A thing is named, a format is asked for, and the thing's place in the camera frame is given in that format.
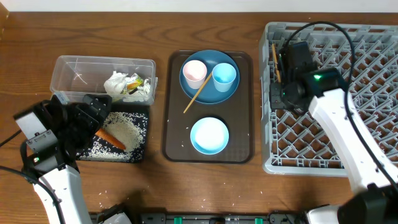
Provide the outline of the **wooden chopstick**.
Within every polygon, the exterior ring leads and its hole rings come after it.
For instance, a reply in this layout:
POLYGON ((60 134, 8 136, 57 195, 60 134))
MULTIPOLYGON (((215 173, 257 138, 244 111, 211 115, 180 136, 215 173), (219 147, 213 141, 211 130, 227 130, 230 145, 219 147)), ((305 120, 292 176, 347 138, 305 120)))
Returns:
POLYGON ((272 47, 272 57, 273 57, 273 62, 274 62, 274 72, 277 77, 277 82, 280 83, 281 78, 280 78, 280 73, 279 73, 279 69, 278 69, 278 57, 277 57, 275 44, 272 44, 271 47, 272 47))
POLYGON ((201 85, 201 87, 198 89, 198 91, 195 93, 195 95, 193 96, 193 98, 191 99, 191 101, 189 102, 189 104, 187 105, 187 107, 184 109, 183 113, 185 114, 187 112, 187 110, 189 109, 189 107, 191 107, 191 105, 193 104, 193 102, 196 100, 197 96, 202 92, 202 90, 204 89, 204 87, 206 86, 206 84, 208 83, 208 81, 210 80, 210 78, 212 77, 213 72, 211 72, 209 74, 209 76, 206 78, 206 80, 203 82, 203 84, 201 85))

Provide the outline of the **white paper napkin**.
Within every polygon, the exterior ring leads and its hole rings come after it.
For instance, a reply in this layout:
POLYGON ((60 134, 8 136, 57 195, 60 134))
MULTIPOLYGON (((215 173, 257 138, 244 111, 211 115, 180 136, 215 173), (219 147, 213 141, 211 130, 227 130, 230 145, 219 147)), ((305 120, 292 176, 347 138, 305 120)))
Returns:
POLYGON ((137 87, 137 91, 135 92, 136 95, 138 96, 147 96, 150 92, 150 86, 151 86, 151 79, 147 78, 144 80, 144 83, 137 87))

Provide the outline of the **white tissue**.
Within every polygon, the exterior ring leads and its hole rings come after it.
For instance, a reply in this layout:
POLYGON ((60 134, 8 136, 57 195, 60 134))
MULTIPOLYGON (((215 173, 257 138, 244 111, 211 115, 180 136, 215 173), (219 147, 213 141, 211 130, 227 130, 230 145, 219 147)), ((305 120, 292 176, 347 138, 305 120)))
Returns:
POLYGON ((109 95, 118 95, 126 86, 127 83, 127 73, 119 73, 114 71, 111 77, 104 82, 104 89, 109 95))

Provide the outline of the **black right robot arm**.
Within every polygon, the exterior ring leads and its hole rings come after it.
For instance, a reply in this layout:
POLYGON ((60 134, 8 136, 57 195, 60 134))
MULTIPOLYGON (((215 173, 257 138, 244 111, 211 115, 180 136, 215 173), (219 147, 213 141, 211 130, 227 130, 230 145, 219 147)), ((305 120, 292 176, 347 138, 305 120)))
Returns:
POLYGON ((348 84, 334 69, 277 72, 270 89, 281 108, 307 110, 322 127, 349 178, 352 199, 306 212, 308 223, 397 223, 397 167, 356 111, 348 84))

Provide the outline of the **orange carrot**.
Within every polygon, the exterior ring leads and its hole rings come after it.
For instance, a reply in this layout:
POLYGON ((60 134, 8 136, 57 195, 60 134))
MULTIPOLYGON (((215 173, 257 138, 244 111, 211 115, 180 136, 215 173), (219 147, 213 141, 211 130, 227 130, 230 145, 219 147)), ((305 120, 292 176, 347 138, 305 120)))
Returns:
POLYGON ((103 128, 99 128, 99 130, 97 130, 97 132, 96 132, 96 135, 121 150, 126 149, 125 145, 121 141, 119 141, 117 138, 115 138, 110 133, 106 132, 103 128))

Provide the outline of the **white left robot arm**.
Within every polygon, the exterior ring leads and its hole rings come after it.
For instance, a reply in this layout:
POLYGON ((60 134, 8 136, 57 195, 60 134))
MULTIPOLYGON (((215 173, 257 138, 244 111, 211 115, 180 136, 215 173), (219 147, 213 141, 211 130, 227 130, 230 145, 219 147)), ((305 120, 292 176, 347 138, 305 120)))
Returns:
POLYGON ((14 115, 26 136, 22 172, 30 177, 50 223, 91 223, 76 159, 92 145, 111 104, 108 95, 86 94, 74 103, 54 95, 14 115))

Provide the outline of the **yellow green snack wrapper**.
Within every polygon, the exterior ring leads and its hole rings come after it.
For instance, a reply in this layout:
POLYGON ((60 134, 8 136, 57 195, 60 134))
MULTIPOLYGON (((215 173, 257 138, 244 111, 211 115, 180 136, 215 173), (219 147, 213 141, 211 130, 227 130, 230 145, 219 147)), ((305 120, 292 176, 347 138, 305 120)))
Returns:
POLYGON ((142 86, 144 84, 144 80, 136 73, 132 75, 128 75, 125 79, 125 86, 123 87, 122 94, 127 95, 127 94, 132 94, 133 92, 136 91, 136 89, 139 86, 142 86))

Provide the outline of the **light blue bowl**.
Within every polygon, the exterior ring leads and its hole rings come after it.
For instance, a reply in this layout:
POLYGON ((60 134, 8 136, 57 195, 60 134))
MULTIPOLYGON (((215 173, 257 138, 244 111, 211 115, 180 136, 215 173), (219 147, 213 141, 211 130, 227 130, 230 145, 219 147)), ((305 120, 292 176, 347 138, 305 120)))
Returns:
POLYGON ((215 155, 226 148, 229 142, 229 130, 218 118, 202 118, 192 126, 190 140, 199 153, 215 155))

